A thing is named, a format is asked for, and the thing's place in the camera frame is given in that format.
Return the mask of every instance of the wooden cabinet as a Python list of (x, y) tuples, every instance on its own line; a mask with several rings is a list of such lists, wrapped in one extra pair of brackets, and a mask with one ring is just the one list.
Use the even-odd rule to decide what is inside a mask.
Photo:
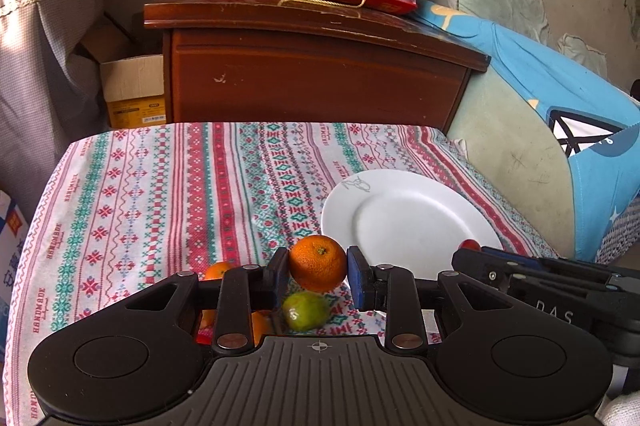
[(170, 122), (420, 124), (446, 131), (489, 58), (366, 9), (291, 0), (158, 0)]

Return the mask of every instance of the green citrus fruit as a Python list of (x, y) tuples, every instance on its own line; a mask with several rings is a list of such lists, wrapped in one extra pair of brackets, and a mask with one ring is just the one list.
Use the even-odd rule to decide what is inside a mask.
[(282, 311), (290, 329), (296, 332), (317, 329), (329, 319), (329, 304), (321, 294), (296, 292), (282, 304)]

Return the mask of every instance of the metal screw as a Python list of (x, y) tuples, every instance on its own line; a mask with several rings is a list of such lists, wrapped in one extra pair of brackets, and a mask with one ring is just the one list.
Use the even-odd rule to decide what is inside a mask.
[(246, 336), (244, 334), (239, 334), (238, 332), (224, 334), (218, 338), (218, 346), (222, 348), (228, 348), (229, 350), (242, 348), (248, 342), (249, 340), (246, 338)]
[(413, 348), (422, 346), (423, 340), (421, 340), (420, 336), (416, 336), (415, 334), (398, 334), (397, 336), (394, 336), (391, 342), (397, 348), (412, 350)]

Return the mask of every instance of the red fruit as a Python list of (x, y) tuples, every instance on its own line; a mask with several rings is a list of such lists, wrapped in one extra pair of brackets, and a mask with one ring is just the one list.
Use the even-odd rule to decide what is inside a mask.
[(458, 249), (471, 249), (474, 251), (479, 251), (481, 250), (481, 247), (480, 244), (478, 244), (475, 240), (468, 238), (458, 246)]

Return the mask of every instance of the black object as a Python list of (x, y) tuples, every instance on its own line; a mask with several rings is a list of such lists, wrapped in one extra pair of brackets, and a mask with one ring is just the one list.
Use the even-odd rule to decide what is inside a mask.
[[(356, 307), (386, 311), (377, 336), (266, 336), (252, 310), (277, 308), (288, 252), (221, 281), (190, 271), (44, 339), (28, 366), (43, 425), (595, 426), (609, 354), (592, 335), (465, 274), (415, 280), (348, 250)], [(213, 344), (199, 311), (217, 308)], [(421, 309), (443, 342), (428, 345)]]
[(640, 368), (640, 271), (563, 258), (526, 258), (491, 247), (481, 252), (460, 249), (452, 265), (593, 334), (614, 364)]

